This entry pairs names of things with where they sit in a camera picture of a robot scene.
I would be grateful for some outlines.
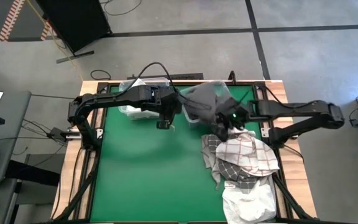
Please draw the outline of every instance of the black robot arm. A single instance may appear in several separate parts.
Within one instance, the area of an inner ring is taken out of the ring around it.
[[[310,117],[286,128],[270,128],[268,138],[273,147],[283,147],[291,137],[317,128],[338,129],[344,124],[340,107],[321,100],[309,103],[255,100],[244,105],[230,98],[218,106],[216,117],[214,132],[222,141],[227,141],[228,129],[242,129],[248,122],[269,122],[281,117]]]
[[[69,105],[68,122],[77,126],[82,135],[83,147],[96,150],[100,148],[101,140],[97,138],[96,130],[90,126],[87,117],[94,109],[125,105],[159,113],[159,129],[169,129],[175,114],[181,113],[176,89],[170,86],[139,85],[119,93],[84,94],[75,98]]]

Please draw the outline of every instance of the plaid cloth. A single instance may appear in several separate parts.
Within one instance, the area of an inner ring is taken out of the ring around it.
[[[245,131],[235,139],[222,142],[215,153],[218,159],[238,165],[250,175],[264,177],[278,170],[273,150],[256,139],[253,131]]]
[[[238,134],[232,134],[229,136],[229,139],[235,139],[237,136]],[[203,142],[202,152],[206,168],[211,168],[211,174],[217,186],[221,181],[222,175],[226,180],[235,182],[244,193],[248,194],[260,177],[249,175],[241,167],[216,158],[216,148],[222,143],[217,136],[213,134],[205,135],[202,136],[201,140]]]

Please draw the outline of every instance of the green table surface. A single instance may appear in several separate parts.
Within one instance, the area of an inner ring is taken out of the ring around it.
[[[255,99],[251,86],[229,90],[238,100],[250,91],[243,102]],[[210,130],[191,129],[183,113],[175,130],[156,129],[155,122],[108,109],[91,222],[225,221],[224,181],[216,190],[201,153],[201,136]],[[260,139],[257,123],[246,128]]]

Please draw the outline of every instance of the crumpled fabric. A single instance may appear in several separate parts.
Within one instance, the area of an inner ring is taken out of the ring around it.
[[[257,177],[265,177],[279,169],[273,150],[256,139],[253,131],[243,130],[237,138],[222,142],[216,148],[216,158],[238,165],[244,172]]]
[[[230,139],[236,138],[237,135],[230,135]],[[221,175],[226,180],[233,180],[239,184],[239,187],[245,191],[250,191],[259,177],[244,172],[241,167],[216,158],[216,148],[221,140],[213,134],[202,136],[203,159],[206,168],[211,168],[212,178],[216,182],[216,188],[221,182]]]
[[[257,223],[276,216],[275,195],[267,180],[268,177],[258,180],[248,194],[235,182],[225,181],[222,198],[228,224]]]

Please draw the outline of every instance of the gray floor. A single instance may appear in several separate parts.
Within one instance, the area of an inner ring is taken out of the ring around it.
[[[116,0],[108,8],[117,13],[136,3]],[[358,1],[253,0],[252,4],[259,27],[358,24]],[[133,13],[109,21],[114,32],[250,27],[245,3],[235,0],[143,0]],[[273,32],[260,38],[270,76],[284,81],[290,101],[332,101],[342,107],[345,117],[356,108],[358,30]],[[52,41],[0,43],[0,90],[76,96],[79,74],[89,80],[90,71],[104,69],[120,80],[156,60],[171,73],[227,78],[234,70],[241,79],[263,79],[252,34],[103,39],[85,50],[95,54],[75,60],[76,71],[69,62],[55,63],[64,55]],[[162,73],[152,67],[146,75]],[[33,97],[26,118],[65,128],[67,105],[68,100]],[[349,124],[336,131],[319,129],[299,140],[318,216],[358,223],[358,129]],[[38,140],[19,141],[16,151],[26,146],[32,154],[57,150],[54,142]]]

